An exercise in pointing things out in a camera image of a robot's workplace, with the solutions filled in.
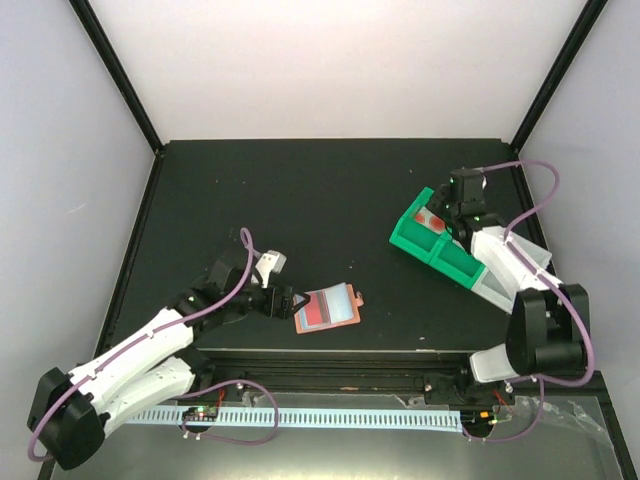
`white wall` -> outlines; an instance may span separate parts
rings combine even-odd
[[[585,0],[92,0],[164,139],[510,141]]]
[[[640,3],[609,2],[523,158],[562,175],[543,212],[559,273],[591,298],[597,366],[640,468]],[[535,197],[546,172],[528,173]]]
[[[0,15],[0,477],[40,375],[91,358],[152,153],[64,0]]]

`black tabletop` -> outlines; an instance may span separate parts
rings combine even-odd
[[[501,343],[504,312],[388,240],[423,187],[508,154],[492,139],[173,141],[113,342],[148,322],[248,227],[258,250],[287,255],[279,280],[304,290],[352,283],[365,299],[362,321],[299,335],[292,321],[250,315],[212,331],[200,348],[415,352]],[[486,196],[505,220],[521,211],[509,171],[491,174]]]

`black frame edge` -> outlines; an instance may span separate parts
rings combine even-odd
[[[89,35],[95,49],[100,55],[100,58],[102,58],[104,65],[111,74],[113,81],[122,94],[129,110],[131,110],[140,130],[142,130],[147,142],[149,142],[151,150],[153,150],[155,154],[160,153],[163,148],[163,143],[156,133],[147,112],[142,106],[142,102],[140,101],[140,98],[138,98],[138,94],[134,90],[129,77],[124,71],[115,50],[111,46],[111,42],[107,38],[107,34],[103,30],[102,25],[100,25],[98,17],[93,11],[91,4],[88,0],[69,0],[69,3],[75,10],[76,15],[87,32],[87,35]]]
[[[627,442],[622,434],[622,428],[618,422],[618,417],[613,405],[611,402],[600,402],[600,410],[602,411],[611,443],[613,443],[613,450],[615,451],[622,477],[625,480],[638,480],[638,474],[633,465],[633,460],[631,459],[631,454],[627,448]]]
[[[587,0],[587,3],[582,9],[582,12],[580,12],[562,49],[560,49],[560,53],[558,53],[549,73],[547,73],[544,82],[542,82],[540,90],[538,90],[527,114],[511,141],[511,147],[516,152],[520,152],[522,147],[524,147],[524,144],[527,142],[531,132],[533,132],[547,104],[551,100],[551,97],[553,97],[558,85],[560,85],[565,73],[567,73],[573,59],[580,50],[580,47],[582,47],[582,44],[606,4],[607,0]]]
[[[144,227],[149,217],[149,211],[151,210],[151,204],[153,203],[156,187],[158,186],[158,180],[160,179],[160,172],[162,171],[162,165],[164,163],[164,154],[156,155],[149,173],[149,180],[147,186],[144,189],[138,215],[136,216],[135,223],[133,224],[133,231],[129,238],[129,244],[124,255],[122,267],[116,280],[116,286],[109,302],[109,309],[100,331],[100,337],[98,337],[98,344],[96,346],[95,356],[102,355],[104,352],[111,348],[111,337],[118,323],[118,316],[120,315],[120,309],[122,308],[122,302],[124,300],[124,294],[129,284],[129,278],[131,277],[131,271],[135,263],[136,254],[140,247],[140,240],[144,232]]]

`cable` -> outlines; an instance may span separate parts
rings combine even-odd
[[[549,192],[549,194],[546,197],[544,197],[544,199],[540,203],[538,203],[534,207],[530,208],[526,212],[518,215],[516,218],[511,220],[511,223],[509,223],[509,225],[507,225],[507,228],[505,228],[504,230],[505,240],[511,233],[511,230],[513,230],[516,225],[518,225],[523,220],[529,218],[534,213],[542,210],[544,207],[549,205],[549,203],[551,203],[551,200],[555,196],[556,192],[558,191],[558,187],[560,186],[560,172],[558,172],[558,169],[556,167],[554,167],[548,162],[543,162],[542,160],[516,160],[513,162],[505,162],[505,163],[500,163],[498,165],[490,165],[488,167],[480,167],[476,169],[484,173],[484,172],[493,172],[495,170],[502,170],[503,168],[509,168],[509,167],[515,167],[515,166],[521,167],[523,165],[539,165],[541,167],[545,167],[549,169],[554,176],[553,187],[551,188],[551,192]]]
[[[521,438],[527,436],[529,433],[533,431],[534,428],[536,428],[536,425],[538,425],[538,423],[542,419],[542,412],[544,411],[544,380],[539,378],[538,383],[540,384],[540,405],[538,407],[538,413],[536,413],[536,416],[533,419],[533,422],[531,422],[531,424],[527,428],[525,428],[523,431],[515,435],[512,435],[511,437],[506,437],[506,438],[482,438],[482,437],[475,437],[471,435],[467,431],[467,429],[464,428],[464,425],[462,425],[462,433],[464,434],[464,436],[467,437],[469,440],[480,440],[483,443],[506,443],[506,442],[512,442],[514,440],[520,440]]]
[[[571,301],[567,298],[567,296],[562,293],[562,291],[553,283],[551,280],[547,278],[548,273],[543,270],[538,270],[535,265],[532,265],[531,262],[527,259],[527,257],[520,251],[520,248],[512,241],[508,241],[506,243],[507,247],[511,252],[522,262],[522,264],[529,269],[531,273],[533,273],[538,280],[540,280],[549,290],[551,290],[558,299],[562,302],[565,308],[569,311],[571,318],[576,323],[578,330],[580,331],[580,335],[582,336],[582,341],[584,342],[584,349],[587,352],[587,369],[582,376],[577,380],[564,380],[561,378],[551,377],[545,374],[536,375],[537,378],[543,378],[548,382],[555,383],[557,385],[562,385],[564,387],[581,387],[591,380],[593,376],[593,372],[595,371],[595,352],[593,350],[593,343],[591,342],[591,338],[589,337],[589,332],[587,332],[587,327],[580,318],[580,314],[575,309]],[[509,380],[511,383],[520,382],[523,380],[528,380],[530,377],[521,377],[516,379]]]
[[[509,413],[513,413],[513,408],[511,408],[507,402],[504,401],[504,398],[502,398],[502,395],[500,395],[500,392],[498,392],[497,389],[493,389],[493,395],[498,399],[498,402],[500,402],[501,405],[504,405],[505,407],[507,407],[507,410],[509,410]]]
[[[534,213],[542,210],[544,207],[549,205],[549,203],[551,203],[551,200],[555,196],[556,192],[558,191],[558,187],[560,186],[560,172],[558,172],[558,169],[556,169],[553,165],[551,165],[548,162],[544,162],[542,160],[516,160],[513,162],[500,163],[498,165],[491,165],[488,167],[480,167],[477,170],[484,173],[484,172],[492,172],[495,170],[501,170],[504,168],[514,167],[514,166],[523,166],[523,165],[539,165],[550,170],[554,176],[553,187],[551,188],[551,192],[549,192],[549,194],[542,200],[542,202],[535,205],[533,208],[530,208],[529,210],[522,213],[521,215],[518,215],[516,218],[514,218],[511,221],[511,223],[509,223],[509,225],[507,225],[507,228],[505,228],[504,235],[503,235],[505,244],[507,248],[509,248],[509,250],[520,260],[520,262],[533,275],[535,275],[538,280],[540,280],[547,288],[549,288],[549,290],[551,290],[560,299],[562,304],[569,311],[569,314],[571,315],[571,318],[573,318],[573,321],[575,322],[576,326],[578,327],[578,330],[580,331],[580,335],[582,336],[582,341],[584,342],[585,350],[587,352],[587,369],[584,375],[582,376],[582,378],[579,378],[577,380],[564,380],[561,378],[555,378],[555,377],[551,377],[544,374],[536,375],[536,377],[544,378],[548,382],[555,383],[557,385],[562,385],[565,387],[581,387],[587,384],[589,380],[591,380],[591,377],[593,376],[593,372],[595,371],[595,352],[593,350],[593,343],[591,342],[591,338],[589,337],[589,332],[587,332],[587,327],[585,326],[584,322],[582,321],[582,318],[580,318],[580,315],[578,314],[575,307],[571,304],[571,301],[567,298],[567,296],[564,293],[562,293],[562,291],[547,278],[548,276],[547,272],[538,269],[536,265],[533,265],[531,262],[529,262],[524,252],[522,252],[520,248],[517,246],[517,244],[511,241],[511,239],[509,238],[509,234],[511,233],[511,231],[516,225],[518,225],[520,222],[530,217]],[[511,379],[509,381],[511,383],[516,383],[516,382],[521,382],[529,379],[530,377],[519,377],[519,378]]]
[[[214,310],[217,310],[218,308],[226,304],[242,289],[245,282],[247,281],[247,278],[249,277],[249,274],[251,273],[251,265],[253,262],[254,250],[253,250],[253,239],[251,238],[251,232],[249,232],[248,229],[246,228],[240,229],[240,239],[242,240],[242,243],[247,249],[247,265],[245,266],[245,269],[242,272],[242,277],[240,277],[238,284],[233,288],[233,290],[231,290],[222,299],[220,299],[219,301],[217,301],[216,303],[214,303],[213,305],[207,308],[204,308],[198,312],[192,313],[191,315],[187,315],[186,317],[174,320],[173,322],[169,322],[165,325],[154,328],[152,330],[154,334],[161,332],[163,330],[166,330],[167,328],[173,327],[174,325],[179,325],[181,323],[185,323],[190,320],[198,319],[200,317],[203,317],[204,315],[208,315],[209,313],[213,312]],[[103,363],[101,363],[100,365],[98,365],[98,367],[96,367],[95,374],[97,375],[98,373],[103,371],[114,360],[116,360],[118,357],[128,352],[133,347],[138,345],[140,342],[143,342],[147,338],[150,338],[149,335],[143,334],[135,338],[131,342],[129,342],[124,347],[120,348],[118,351],[114,352],[113,355],[108,357]],[[27,457],[29,457],[29,460],[31,460],[32,462],[46,462],[48,460],[53,459],[51,455],[37,455],[35,453],[36,442],[38,441],[38,438],[40,438],[40,435],[42,434],[42,430],[44,430],[45,425],[49,422],[49,420],[51,420],[51,417],[53,417],[53,415],[64,404],[64,402],[66,402],[67,399],[71,397],[71,395],[77,392],[80,389],[80,387],[82,387],[85,383],[87,383],[90,380],[92,380],[92,377],[90,375],[87,375],[86,377],[82,378],[80,381],[78,381],[78,383],[73,385],[71,388],[69,388],[69,390],[67,390],[64,394],[62,394],[62,396],[60,396],[60,398],[56,402],[54,402],[54,404],[51,405],[49,410],[47,410],[46,413],[42,416],[42,418],[38,422],[38,425],[33,430],[31,437],[29,438],[29,445],[27,447]]]
[[[257,388],[258,390],[260,390],[262,393],[264,393],[267,398],[269,399],[269,401],[271,402],[271,404],[273,405],[273,427],[271,427],[271,431],[265,435],[264,437],[258,439],[258,440],[237,440],[235,438],[228,438],[228,437],[221,437],[219,435],[213,435],[210,433],[199,433],[199,434],[195,434],[193,432],[189,432],[187,430],[187,421],[188,418],[185,418],[182,422],[182,431],[184,432],[184,434],[186,436],[190,436],[190,435],[194,435],[194,436],[200,436],[201,438],[209,438],[211,440],[218,440],[220,442],[224,442],[224,443],[231,443],[233,445],[242,445],[245,447],[255,447],[258,445],[263,445],[265,443],[267,443],[269,440],[273,439],[273,437],[276,436],[277,430],[278,430],[278,424],[280,423],[280,412],[278,410],[278,404],[276,402],[276,399],[273,398],[273,395],[271,394],[271,392],[269,392],[269,390],[267,390],[265,387],[263,387],[262,385],[260,385],[259,383],[256,382],[252,382],[251,380],[242,380],[242,379],[238,379],[238,380],[227,380],[226,382],[221,382],[221,383],[217,383],[216,385],[212,385],[211,387],[205,388],[204,390],[200,390],[199,392],[194,392],[194,393],[187,393],[185,395],[180,395],[178,397],[174,397],[175,399],[187,399],[187,398],[195,398],[195,397],[199,397],[201,395],[204,395],[206,393],[210,393],[213,392],[215,390],[218,390],[220,388],[224,388],[228,385],[237,385],[238,383],[242,383],[244,385],[249,385],[253,388]]]

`green plastic tray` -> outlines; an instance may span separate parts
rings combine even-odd
[[[436,233],[415,220],[433,190],[425,188],[402,215],[389,242],[466,288],[471,288],[486,268],[453,242],[448,232]]]

